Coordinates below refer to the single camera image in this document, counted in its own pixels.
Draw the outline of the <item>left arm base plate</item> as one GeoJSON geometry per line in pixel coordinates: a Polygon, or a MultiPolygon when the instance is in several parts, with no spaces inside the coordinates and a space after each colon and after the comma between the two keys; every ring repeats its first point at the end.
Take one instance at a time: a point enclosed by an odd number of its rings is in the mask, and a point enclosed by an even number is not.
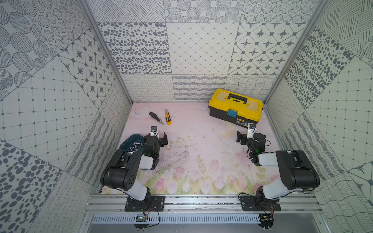
{"type": "Polygon", "coordinates": [[[163,212],[165,205],[165,196],[147,196],[143,201],[138,201],[128,197],[125,206],[125,212],[163,212]]]}

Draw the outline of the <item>teal plastic storage tray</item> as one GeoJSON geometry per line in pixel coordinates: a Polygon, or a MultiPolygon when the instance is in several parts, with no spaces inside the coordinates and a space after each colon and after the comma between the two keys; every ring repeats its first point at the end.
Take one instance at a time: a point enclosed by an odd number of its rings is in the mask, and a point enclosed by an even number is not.
{"type": "Polygon", "coordinates": [[[140,134],[134,134],[128,137],[120,146],[120,150],[137,151],[138,147],[143,147],[145,144],[144,137],[140,134]]]}

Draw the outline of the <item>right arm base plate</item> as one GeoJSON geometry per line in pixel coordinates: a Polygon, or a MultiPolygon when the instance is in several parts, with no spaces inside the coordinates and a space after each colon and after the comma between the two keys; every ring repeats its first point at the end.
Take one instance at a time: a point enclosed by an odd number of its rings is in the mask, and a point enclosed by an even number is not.
{"type": "Polygon", "coordinates": [[[243,211],[279,212],[281,206],[278,200],[258,200],[252,195],[240,195],[238,197],[243,211]]]}

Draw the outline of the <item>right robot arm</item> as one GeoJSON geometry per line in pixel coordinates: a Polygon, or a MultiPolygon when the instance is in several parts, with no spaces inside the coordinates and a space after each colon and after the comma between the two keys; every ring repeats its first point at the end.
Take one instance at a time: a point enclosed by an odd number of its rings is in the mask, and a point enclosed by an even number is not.
{"type": "Polygon", "coordinates": [[[261,133],[237,132],[236,141],[248,147],[247,156],[256,166],[277,167],[280,177],[258,188],[255,198],[277,200],[293,191],[313,191],[320,185],[320,177],[302,150],[266,152],[266,136],[261,133]]]}

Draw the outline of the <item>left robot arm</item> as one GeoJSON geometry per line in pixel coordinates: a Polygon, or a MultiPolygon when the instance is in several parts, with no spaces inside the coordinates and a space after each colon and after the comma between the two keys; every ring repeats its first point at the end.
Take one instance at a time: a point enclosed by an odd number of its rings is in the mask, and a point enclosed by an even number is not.
{"type": "Polygon", "coordinates": [[[167,144],[166,133],[162,138],[157,132],[130,136],[115,151],[101,174],[100,183],[125,193],[134,202],[149,204],[151,192],[137,181],[137,174],[139,170],[154,170],[159,162],[160,148],[167,144]]]}

